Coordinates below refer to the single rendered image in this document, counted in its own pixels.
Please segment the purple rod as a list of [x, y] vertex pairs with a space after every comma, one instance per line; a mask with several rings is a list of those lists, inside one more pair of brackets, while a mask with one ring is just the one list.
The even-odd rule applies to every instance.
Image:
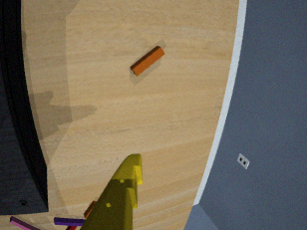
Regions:
[[82, 226], [86, 219], [54, 218], [55, 225]]

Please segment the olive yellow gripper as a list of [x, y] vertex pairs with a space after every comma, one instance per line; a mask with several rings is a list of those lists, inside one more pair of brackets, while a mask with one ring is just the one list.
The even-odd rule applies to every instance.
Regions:
[[130, 154], [121, 163], [80, 230], [133, 230], [138, 185], [143, 184], [142, 156]]

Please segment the orange rod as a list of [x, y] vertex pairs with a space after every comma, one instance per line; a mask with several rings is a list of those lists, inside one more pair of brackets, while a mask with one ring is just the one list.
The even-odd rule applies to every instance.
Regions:
[[85, 218], [88, 217], [88, 215], [89, 215], [90, 212], [92, 211], [92, 209], [93, 209], [93, 207], [94, 207], [95, 204], [96, 204], [96, 201], [93, 201], [93, 202], [91, 203], [91, 205], [88, 207], [88, 209], [87, 209], [86, 212], [84, 213]]
[[162, 50], [162, 48], [156, 46], [152, 50], [150, 50], [147, 54], [145, 54], [142, 58], [136, 61], [132, 66], [130, 66], [130, 68], [138, 76], [150, 65], [152, 65], [155, 61], [161, 58], [163, 55], [164, 51]]

